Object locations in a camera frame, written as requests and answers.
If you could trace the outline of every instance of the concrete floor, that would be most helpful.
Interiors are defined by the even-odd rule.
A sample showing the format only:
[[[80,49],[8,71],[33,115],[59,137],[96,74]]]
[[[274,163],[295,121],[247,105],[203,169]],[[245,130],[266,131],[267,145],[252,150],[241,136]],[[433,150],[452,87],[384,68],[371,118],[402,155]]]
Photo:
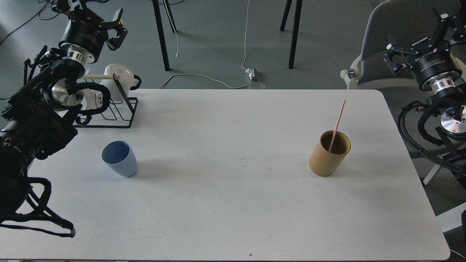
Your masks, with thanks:
[[[302,7],[301,26],[296,49],[295,68],[288,69],[292,6],[284,32],[279,31],[285,1],[251,0],[247,25],[246,68],[256,68],[264,74],[263,82],[252,83],[252,89],[345,89],[340,70],[347,69],[361,53],[368,18],[381,0],[308,0]],[[170,30],[162,10],[171,71],[164,71],[158,43],[154,12],[150,0],[110,0],[108,3],[88,3],[88,7],[104,20],[112,19],[122,7],[124,25],[129,33],[122,47],[113,52],[104,47],[97,63],[89,64],[91,73],[101,74],[111,63],[126,65],[141,76],[141,88],[158,88],[171,75],[196,73],[224,81],[237,87],[247,83],[240,67],[244,59],[246,0],[185,0],[172,5],[173,18],[179,30],[177,38]],[[31,18],[40,7],[35,1],[0,1],[0,37]],[[42,18],[54,13],[46,9]],[[22,65],[34,58],[43,45],[56,47],[67,24],[59,15],[49,21],[37,17],[13,33],[0,46],[0,98],[7,98],[22,86]],[[224,85],[198,76],[179,76],[171,80],[169,89],[224,89]],[[6,106],[0,101],[0,107]],[[6,121],[0,119],[0,125]],[[420,177],[432,163],[414,159]],[[466,201],[466,191],[446,170],[442,170],[425,187],[435,214]],[[445,234],[451,249],[466,254],[466,241],[461,228]],[[464,261],[452,253],[448,261]]]

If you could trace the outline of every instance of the black cable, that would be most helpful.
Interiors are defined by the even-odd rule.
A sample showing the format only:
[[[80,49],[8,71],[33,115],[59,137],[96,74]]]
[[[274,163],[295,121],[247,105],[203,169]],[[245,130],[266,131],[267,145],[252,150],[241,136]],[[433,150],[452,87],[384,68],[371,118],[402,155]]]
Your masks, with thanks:
[[[11,228],[11,229],[30,229],[34,231],[40,231],[51,235],[56,235],[60,237],[74,237],[76,234],[76,230],[74,228],[73,223],[70,221],[61,218],[55,212],[53,212],[49,207],[47,207],[48,200],[50,199],[50,195],[52,193],[52,185],[50,181],[44,178],[28,178],[30,184],[42,184],[44,186],[44,191],[42,192],[41,196],[37,196],[34,191],[31,191],[27,196],[27,202],[32,207],[33,211],[28,214],[7,214],[7,215],[0,215],[0,227],[3,228]],[[64,229],[68,229],[69,233],[57,233],[49,230],[45,230],[42,228],[32,228],[26,226],[19,226],[19,225],[5,225],[3,222],[5,221],[15,221],[15,222],[27,222],[27,221],[49,221],[52,222]]]
[[[55,17],[57,17],[57,16],[59,15],[59,13],[57,13],[56,15],[54,15],[54,16],[53,16],[53,17],[51,17],[51,18],[42,19],[42,18],[41,18],[41,13],[39,13],[39,19],[40,19],[40,20],[42,20],[42,21],[48,21],[48,20],[52,20],[52,19],[54,19]]]
[[[20,29],[21,27],[23,27],[24,25],[26,25],[27,23],[29,23],[32,19],[34,19],[34,17],[38,16],[42,10],[45,9],[45,6],[43,6],[37,13],[35,13],[35,15],[33,17],[31,17],[29,20],[27,20],[24,24],[20,25],[18,28],[16,28],[15,30],[11,31],[11,33],[7,34],[5,36],[5,38],[3,38],[3,40],[0,42],[0,45],[3,44],[3,42],[11,35],[13,34],[14,32],[16,32],[16,30]]]
[[[41,57],[47,52],[47,46],[45,45],[42,47],[41,51],[37,54],[37,56],[34,58],[34,63],[31,65],[31,72],[29,73],[29,77],[27,78],[27,81],[31,81],[32,77],[34,76],[35,69],[39,65],[39,62],[41,61]]]
[[[437,139],[427,133],[427,131],[424,128],[425,123],[427,122],[427,119],[435,113],[436,110],[438,110],[439,106],[445,104],[451,108],[454,109],[455,112],[457,112],[457,116],[461,117],[461,104],[456,102],[455,100],[448,98],[448,97],[442,97],[439,99],[434,100],[434,103],[430,105],[422,114],[422,116],[419,118],[418,121],[418,130],[419,134],[424,138],[425,140],[431,142],[432,144],[435,145],[443,145],[444,142],[440,139]]]
[[[176,2],[176,3],[173,3],[173,4],[168,4],[168,5],[169,5],[169,6],[173,6],[173,5],[177,5],[177,4],[179,4],[179,3],[183,3],[184,1],[185,1],[185,0],[181,0],[181,1],[179,1],[179,2]]]
[[[447,168],[453,172],[457,172],[457,173],[460,173],[461,175],[463,176],[466,176],[466,170],[462,167],[459,167],[457,165],[454,165],[450,162],[447,162],[445,160],[443,160],[442,158],[439,158],[435,155],[432,155],[430,152],[428,152],[425,148],[423,148],[421,145],[419,145],[410,135],[409,135],[409,132],[406,128],[406,125],[405,125],[405,117],[406,117],[406,114],[416,108],[416,107],[423,107],[423,108],[426,108],[427,106],[422,104],[421,102],[419,101],[414,101],[412,103],[410,103],[409,105],[407,105],[406,107],[404,107],[400,114],[398,115],[398,119],[397,119],[397,127],[398,127],[398,131],[399,133],[401,134],[401,137],[403,138],[404,141],[406,141],[412,148],[414,148],[419,154],[423,155],[426,159],[430,160],[431,162],[441,166],[441,167],[444,167],[444,168]]]
[[[71,94],[76,93],[79,90],[92,89],[102,93],[102,106],[96,109],[87,109],[79,111],[83,116],[90,116],[103,113],[110,106],[110,91],[104,85],[97,83],[77,83],[73,88],[68,89],[68,92]]]
[[[18,29],[20,29],[21,27],[23,27],[24,25],[26,25],[27,23],[29,23],[32,19],[34,19],[34,17],[38,16],[40,20],[42,21],[48,21],[48,20],[52,20],[54,19],[55,17],[58,16],[59,13],[57,13],[55,16],[51,17],[51,18],[46,18],[46,19],[43,19],[41,18],[41,13],[48,7],[47,4],[50,2],[50,0],[37,0],[37,5],[40,6],[39,4],[41,3],[45,3],[45,5],[43,6],[40,6],[41,9],[33,16],[31,17],[29,20],[27,20],[24,24],[20,25],[18,28],[16,28],[15,30],[11,31],[9,34],[7,34],[5,36],[5,38],[3,38],[3,40],[0,42],[0,45],[3,44],[3,42],[11,35],[13,34],[14,32],[16,32]]]

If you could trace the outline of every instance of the blue cup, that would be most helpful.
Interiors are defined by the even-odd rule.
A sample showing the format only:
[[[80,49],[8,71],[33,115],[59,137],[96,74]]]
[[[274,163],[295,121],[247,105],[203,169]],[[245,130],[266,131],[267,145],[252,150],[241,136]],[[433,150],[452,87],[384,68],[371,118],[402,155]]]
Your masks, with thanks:
[[[132,177],[137,172],[137,161],[133,150],[125,141],[114,141],[102,151],[102,160],[115,172]]]

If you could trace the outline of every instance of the wooden cup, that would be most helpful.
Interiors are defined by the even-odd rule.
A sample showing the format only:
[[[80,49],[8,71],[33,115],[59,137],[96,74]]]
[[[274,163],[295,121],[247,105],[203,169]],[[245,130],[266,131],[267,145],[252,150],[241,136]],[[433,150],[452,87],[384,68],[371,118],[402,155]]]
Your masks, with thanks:
[[[333,130],[324,132],[309,159],[309,167],[312,172],[321,177],[333,174],[351,149],[350,139],[345,134],[337,131],[332,152],[329,152],[332,136]]]

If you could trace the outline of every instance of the black wire rack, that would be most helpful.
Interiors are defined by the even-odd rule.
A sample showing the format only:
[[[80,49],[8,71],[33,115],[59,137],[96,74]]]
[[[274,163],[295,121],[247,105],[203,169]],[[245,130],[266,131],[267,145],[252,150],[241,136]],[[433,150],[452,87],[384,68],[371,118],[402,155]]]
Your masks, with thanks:
[[[136,113],[138,99],[137,97],[128,97],[118,79],[114,78],[116,86],[120,91],[123,100],[114,102],[110,98],[110,105],[106,111],[93,117],[80,116],[79,120],[73,125],[79,128],[130,128],[133,124]]]

